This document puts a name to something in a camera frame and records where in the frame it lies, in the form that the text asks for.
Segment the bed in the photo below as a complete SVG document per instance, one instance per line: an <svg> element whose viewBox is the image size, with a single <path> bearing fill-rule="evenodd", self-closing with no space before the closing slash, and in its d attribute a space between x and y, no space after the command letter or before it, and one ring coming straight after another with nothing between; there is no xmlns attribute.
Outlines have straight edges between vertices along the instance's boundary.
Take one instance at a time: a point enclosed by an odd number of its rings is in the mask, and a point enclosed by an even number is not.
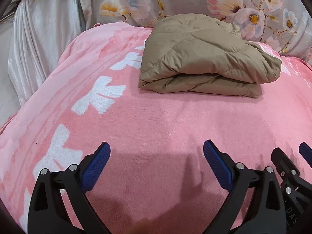
<svg viewBox="0 0 312 234"><path fill-rule="evenodd" d="M302 1L311 14L311 1ZM155 232L201 233L227 193L202 154L207 139L249 168L270 165L270 153L280 147L312 182L310 167L298 154L301 142L312 145L312 69L306 62L281 57L260 43L282 60L282 72L276 82L262 86L258 99L157 94L137 86L151 31L115 22L83 32L0 130L5 206L0 210L7 233L27 229L30 197L42 168L58 171L79 163L102 141L110 144L111 158L86 195L113 233L142 217L152 220ZM79 227L66 194L63 198Z"/></svg>

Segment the floral curtain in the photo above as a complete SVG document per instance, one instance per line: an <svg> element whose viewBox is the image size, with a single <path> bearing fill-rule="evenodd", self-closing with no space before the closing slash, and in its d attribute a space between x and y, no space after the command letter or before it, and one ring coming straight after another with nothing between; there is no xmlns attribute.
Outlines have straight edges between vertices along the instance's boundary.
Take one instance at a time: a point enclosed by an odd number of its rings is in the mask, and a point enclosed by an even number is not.
<svg viewBox="0 0 312 234"><path fill-rule="evenodd" d="M118 21L153 27L169 15L205 14L237 24L246 40L312 63L311 17L300 0L90 0L83 9L90 27Z"/></svg>

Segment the metal rivet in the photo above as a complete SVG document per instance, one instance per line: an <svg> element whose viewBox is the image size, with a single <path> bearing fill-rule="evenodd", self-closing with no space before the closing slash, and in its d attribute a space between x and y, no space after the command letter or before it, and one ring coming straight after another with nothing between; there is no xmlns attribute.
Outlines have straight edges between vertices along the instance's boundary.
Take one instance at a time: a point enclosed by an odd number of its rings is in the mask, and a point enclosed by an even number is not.
<svg viewBox="0 0 312 234"><path fill-rule="evenodd" d="M236 167L240 170L244 169L245 168L245 165L243 163L237 163L236 164Z"/></svg>
<svg viewBox="0 0 312 234"><path fill-rule="evenodd" d="M272 173L272 172L273 172L273 168L272 168L271 166L268 166L268 167L266 168L266 171L267 171L268 173Z"/></svg>
<svg viewBox="0 0 312 234"><path fill-rule="evenodd" d="M41 170L40 173L41 173L42 175L44 175L44 174L46 174L47 172L48 172L48 169L44 168L44 169Z"/></svg>
<svg viewBox="0 0 312 234"><path fill-rule="evenodd" d="M69 170L70 171L75 171L77 169L77 165L76 164L72 164L71 166L69 166Z"/></svg>
<svg viewBox="0 0 312 234"><path fill-rule="evenodd" d="M286 193L290 194L291 193L291 188L290 187L286 187Z"/></svg>

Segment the pink fleece surface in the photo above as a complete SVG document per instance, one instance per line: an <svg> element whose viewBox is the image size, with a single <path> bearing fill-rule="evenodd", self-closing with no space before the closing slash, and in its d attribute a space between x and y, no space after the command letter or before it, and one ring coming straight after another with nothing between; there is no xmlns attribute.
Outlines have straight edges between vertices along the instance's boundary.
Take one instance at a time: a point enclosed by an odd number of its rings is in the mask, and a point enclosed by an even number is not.
<svg viewBox="0 0 312 234"><path fill-rule="evenodd" d="M258 99L158 94L138 89L150 33L123 22L82 33L2 130L0 197L25 230L39 171L79 163L102 141L110 144L111 157L86 195L114 234L143 217L152 220L155 233L203 232L227 196L203 156L207 139L235 162L257 169L273 166L270 154L280 147L312 181L312 170L298 153L301 142L312 145L307 64L283 57L280 78L262 85ZM238 220L245 212L246 205Z"/></svg>

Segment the folded jacket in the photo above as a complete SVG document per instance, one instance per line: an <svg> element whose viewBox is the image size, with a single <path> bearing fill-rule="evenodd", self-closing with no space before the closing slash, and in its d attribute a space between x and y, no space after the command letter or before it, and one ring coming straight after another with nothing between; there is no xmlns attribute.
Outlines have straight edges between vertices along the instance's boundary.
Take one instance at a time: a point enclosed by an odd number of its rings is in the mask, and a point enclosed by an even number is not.
<svg viewBox="0 0 312 234"><path fill-rule="evenodd" d="M280 76L281 60L242 40L237 25L200 14L162 19L145 42L139 88L257 98Z"/></svg>

